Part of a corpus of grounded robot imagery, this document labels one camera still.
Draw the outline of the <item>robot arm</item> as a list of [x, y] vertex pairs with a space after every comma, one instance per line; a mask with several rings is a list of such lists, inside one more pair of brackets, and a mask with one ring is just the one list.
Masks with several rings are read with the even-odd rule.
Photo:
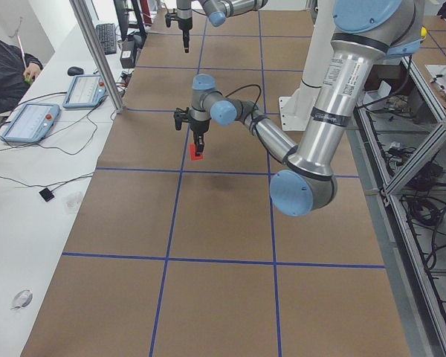
[[[193, 1], [190, 0], [177, 0], [176, 9], [166, 14], [166, 26], [168, 28], [172, 21], [178, 23], [178, 28], [182, 32], [185, 53], [190, 51], [190, 31], [193, 28], [192, 3]], [[219, 27], [230, 17], [262, 9], [268, 3], [268, 0], [204, 0], [198, 1], [198, 3], [210, 24], [213, 27]]]
[[272, 202], [288, 216], [304, 216], [327, 206], [337, 182], [331, 161], [373, 65], [412, 55], [420, 47], [423, 1], [336, 1], [332, 9], [334, 51], [299, 144], [294, 143], [252, 101], [225, 97], [213, 77], [193, 79], [186, 115], [201, 154], [212, 120], [237, 121], [256, 136], [285, 170], [270, 183]]

